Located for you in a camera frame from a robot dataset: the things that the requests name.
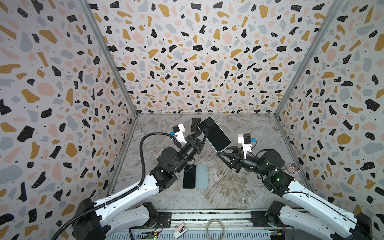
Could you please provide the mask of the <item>light blue case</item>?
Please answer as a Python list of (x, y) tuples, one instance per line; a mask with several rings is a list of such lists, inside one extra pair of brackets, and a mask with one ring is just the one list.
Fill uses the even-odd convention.
[(199, 164), (196, 168), (196, 188), (207, 189), (209, 187), (209, 166)]

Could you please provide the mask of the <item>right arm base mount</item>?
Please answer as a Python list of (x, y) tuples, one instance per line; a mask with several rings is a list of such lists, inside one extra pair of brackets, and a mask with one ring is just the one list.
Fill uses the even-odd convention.
[(253, 223), (254, 228), (283, 228), (290, 227), (285, 225), (280, 219), (280, 213), (276, 211), (251, 211), (250, 221)]

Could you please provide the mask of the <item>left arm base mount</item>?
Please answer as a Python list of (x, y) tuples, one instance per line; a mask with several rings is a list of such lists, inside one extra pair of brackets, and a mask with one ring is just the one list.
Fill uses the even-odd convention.
[(150, 217), (147, 223), (133, 229), (169, 229), (172, 222), (172, 212), (158, 212), (154, 217)]

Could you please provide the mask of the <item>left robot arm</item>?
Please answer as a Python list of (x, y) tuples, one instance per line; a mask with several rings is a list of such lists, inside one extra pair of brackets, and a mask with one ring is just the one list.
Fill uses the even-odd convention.
[(157, 158), (158, 164), (149, 174), (124, 190), (104, 199), (82, 201), (72, 223), (77, 240), (104, 240), (106, 237), (134, 227), (150, 228), (159, 216), (152, 203), (146, 202), (176, 182), (177, 173), (185, 169), (205, 146), (208, 129), (186, 137), (180, 150), (166, 148)]

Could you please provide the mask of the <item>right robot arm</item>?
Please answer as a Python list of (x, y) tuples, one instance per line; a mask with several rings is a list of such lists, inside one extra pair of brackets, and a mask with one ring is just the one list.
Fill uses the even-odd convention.
[(304, 187), (284, 171), (285, 161), (273, 149), (262, 150), (262, 156), (246, 153), (239, 147), (229, 147), (217, 156), (239, 173), (241, 169), (257, 174), (267, 190), (300, 207), (292, 209), (285, 203), (273, 201), (265, 214), (270, 226), (291, 226), (322, 240), (371, 240), (372, 220), (364, 213), (357, 215), (343, 210)]

